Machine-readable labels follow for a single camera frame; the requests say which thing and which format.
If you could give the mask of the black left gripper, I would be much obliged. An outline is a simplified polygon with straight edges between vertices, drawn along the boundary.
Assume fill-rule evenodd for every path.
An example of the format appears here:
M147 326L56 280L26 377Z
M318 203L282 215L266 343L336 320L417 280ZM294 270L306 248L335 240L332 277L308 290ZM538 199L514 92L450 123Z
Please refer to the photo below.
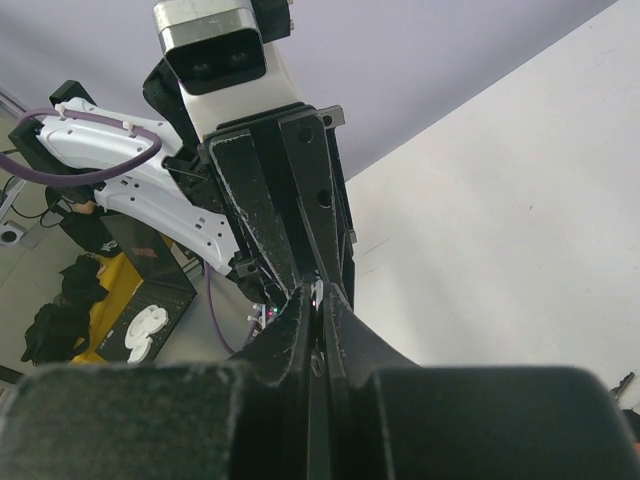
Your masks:
M178 188L195 206L225 214L237 243L227 276L249 300L281 307L316 279L354 299L356 236L333 115L297 102L198 140L166 60L143 96L183 142L162 163Z

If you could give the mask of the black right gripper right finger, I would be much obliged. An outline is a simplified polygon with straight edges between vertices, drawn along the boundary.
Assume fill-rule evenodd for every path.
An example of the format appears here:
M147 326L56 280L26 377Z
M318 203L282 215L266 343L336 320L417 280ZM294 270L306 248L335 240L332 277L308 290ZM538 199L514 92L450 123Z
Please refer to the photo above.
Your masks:
M422 367L323 295L332 473L339 479L635 479L609 391L567 366Z

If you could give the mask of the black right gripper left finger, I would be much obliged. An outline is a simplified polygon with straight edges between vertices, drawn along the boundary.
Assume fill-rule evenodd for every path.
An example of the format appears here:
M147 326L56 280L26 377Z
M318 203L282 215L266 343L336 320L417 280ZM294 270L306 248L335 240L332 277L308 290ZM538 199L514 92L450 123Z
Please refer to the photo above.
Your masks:
M311 293L221 363L61 365L1 409L5 479L304 479Z

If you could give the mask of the small brass padlock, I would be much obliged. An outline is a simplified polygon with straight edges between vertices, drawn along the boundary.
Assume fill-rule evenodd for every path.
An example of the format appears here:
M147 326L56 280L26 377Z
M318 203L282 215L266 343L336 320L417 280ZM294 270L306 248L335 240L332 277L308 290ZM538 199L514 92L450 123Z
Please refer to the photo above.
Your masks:
M323 289L324 285L321 280L317 280L311 289L311 332L312 332L312 350L311 350L311 369L316 377L321 377L324 370L324 327L323 327Z

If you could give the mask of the black-headed key bunch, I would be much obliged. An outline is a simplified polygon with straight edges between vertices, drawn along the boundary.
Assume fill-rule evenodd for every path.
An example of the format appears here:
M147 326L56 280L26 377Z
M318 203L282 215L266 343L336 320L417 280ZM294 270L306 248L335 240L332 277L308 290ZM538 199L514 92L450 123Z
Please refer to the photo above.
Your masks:
M636 373L634 371L630 371L610 390L610 393L613 395L616 402L620 401L635 379Z

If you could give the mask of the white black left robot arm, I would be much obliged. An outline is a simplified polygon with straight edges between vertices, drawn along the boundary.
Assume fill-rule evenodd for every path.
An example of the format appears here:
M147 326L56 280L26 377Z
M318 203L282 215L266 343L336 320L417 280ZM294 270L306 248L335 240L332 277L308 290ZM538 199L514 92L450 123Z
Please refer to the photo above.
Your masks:
M97 107L65 82L26 112L4 171L135 219L194 252L251 300L285 304L300 284L354 297L355 232L335 130L340 107L286 100L197 134L175 75L144 84L144 119Z

